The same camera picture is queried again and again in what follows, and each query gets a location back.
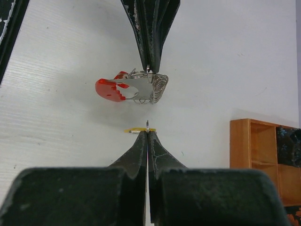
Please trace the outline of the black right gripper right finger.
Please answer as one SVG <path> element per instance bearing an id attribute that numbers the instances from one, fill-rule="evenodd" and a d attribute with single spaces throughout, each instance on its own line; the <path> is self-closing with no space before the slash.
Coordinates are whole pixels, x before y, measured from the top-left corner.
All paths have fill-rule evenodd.
<path id="1" fill-rule="evenodd" d="M 148 133 L 150 220 L 156 226 L 287 226 L 277 190 L 254 169 L 190 169 Z"/>

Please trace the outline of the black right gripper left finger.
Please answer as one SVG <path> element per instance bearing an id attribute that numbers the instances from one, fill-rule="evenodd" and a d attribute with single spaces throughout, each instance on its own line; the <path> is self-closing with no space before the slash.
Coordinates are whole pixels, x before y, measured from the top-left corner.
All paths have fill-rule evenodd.
<path id="1" fill-rule="evenodd" d="M 143 226 L 147 134 L 107 167 L 28 168 L 0 209 L 3 226 Z"/>

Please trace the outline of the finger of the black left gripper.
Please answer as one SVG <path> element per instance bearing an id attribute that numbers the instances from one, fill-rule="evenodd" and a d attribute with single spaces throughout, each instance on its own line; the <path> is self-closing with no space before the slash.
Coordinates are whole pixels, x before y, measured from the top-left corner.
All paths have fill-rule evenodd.
<path id="1" fill-rule="evenodd" d="M 149 65 L 149 49 L 146 37 L 145 14 L 142 0 L 121 0 L 122 6 L 132 26 L 138 47 L 142 67 L 144 70 Z"/>
<path id="2" fill-rule="evenodd" d="M 150 70 L 160 68 L 163 46 L 180 6 L 180 0 L 147 1 L 147 45 Z"/>

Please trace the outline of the yellow tagged key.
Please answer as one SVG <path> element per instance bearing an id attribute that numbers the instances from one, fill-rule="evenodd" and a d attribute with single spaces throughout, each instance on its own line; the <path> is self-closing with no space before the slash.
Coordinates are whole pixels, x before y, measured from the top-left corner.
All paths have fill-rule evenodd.
<path id="1" fill-rule="evenodd" d="M 146 125 L 143 128 L 142 127 L 134 127 L 134 128 L 129 128 L 129 129 L 124 130 L 125 133 L 131 133 L 131 134 L 138 134 L 142 131 L 145 131 L 147 133 L 149 133 L 151 131 L 155 132 L 155 133 L 157 132 L 156 129 L 150 128 L 148 120 L 146 121 Z"/>

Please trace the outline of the metal key organizer red handle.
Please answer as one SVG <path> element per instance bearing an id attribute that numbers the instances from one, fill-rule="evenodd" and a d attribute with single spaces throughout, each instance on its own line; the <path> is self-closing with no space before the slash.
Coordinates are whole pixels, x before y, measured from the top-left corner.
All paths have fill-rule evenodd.
<path id="1" fill-rule="evenodd" d="M 168 76 L 149 71 L 121 71 L 114 79 L 99 79 L 96 93 L 113 102 L 133 100 L 138 104 L 155 104 L 163 96 Z"/>

